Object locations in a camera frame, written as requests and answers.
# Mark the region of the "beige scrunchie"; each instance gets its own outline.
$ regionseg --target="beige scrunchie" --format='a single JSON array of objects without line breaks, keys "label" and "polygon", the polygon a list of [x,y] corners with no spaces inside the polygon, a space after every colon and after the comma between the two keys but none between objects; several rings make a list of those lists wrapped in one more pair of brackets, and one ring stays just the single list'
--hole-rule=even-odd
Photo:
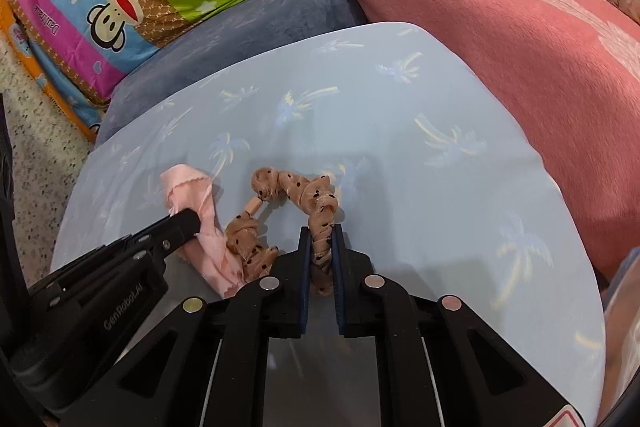
[{"label": "beige scrunchie", "polygon": [[329,176],[309,181],[293,172],[262,167],[252,175],[251,188],[258,197],[250,201],[225,230],[227,248],[242,258],[245,280],[249,282],[267,275],[278,255],[277,247],[265,248],[258,241],[258,222],[253,215],[263,201],[273,201],[284,193],[309,216],[314,251],[311,280],[320,295],[331,295],[334,283],[330,238],[338,200],[332,193]]}]

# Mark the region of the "pink blanket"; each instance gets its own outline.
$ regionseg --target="pink blanket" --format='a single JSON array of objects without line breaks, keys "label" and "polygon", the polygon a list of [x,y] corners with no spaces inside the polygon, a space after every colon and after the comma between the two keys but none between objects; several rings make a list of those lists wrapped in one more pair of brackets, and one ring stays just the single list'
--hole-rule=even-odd
[{"label": "pink blanket", "polygon": [[640,245],[640,27],[605,0],[358,1],[372,22],[415,23],[471,67],[612,277]]}]

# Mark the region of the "screw head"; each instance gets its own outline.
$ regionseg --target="screw head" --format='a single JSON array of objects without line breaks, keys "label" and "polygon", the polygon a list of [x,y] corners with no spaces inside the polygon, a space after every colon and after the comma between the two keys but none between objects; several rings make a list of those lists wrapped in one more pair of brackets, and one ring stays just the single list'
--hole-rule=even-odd
[{"label": "screw head", "polygon": [[182,309],[187,313],[195,313],[199,312],[202,309],[204,303],[202,299],[198,299],[197,297],[191,297],[182,303]]},{"label": "screw head", "polygon": [[451,312],[457,312],[462,308],[462,301],[455,295],[447,295],[442,299],[442,307]]},{"label": "screw head", "polygon": [[364,278],[364,283],[369,288],[382,288],[382,286],[385,285],[385,279],[383,277],[380,277],[380,275],[377,275],[377,274],[367,275]]},{"label": "screw head", "polygon": [[260,288],[263,290],[274,290],[278,286],[280,286],[280,280],[277,277],[267,276],[260,279]]}]

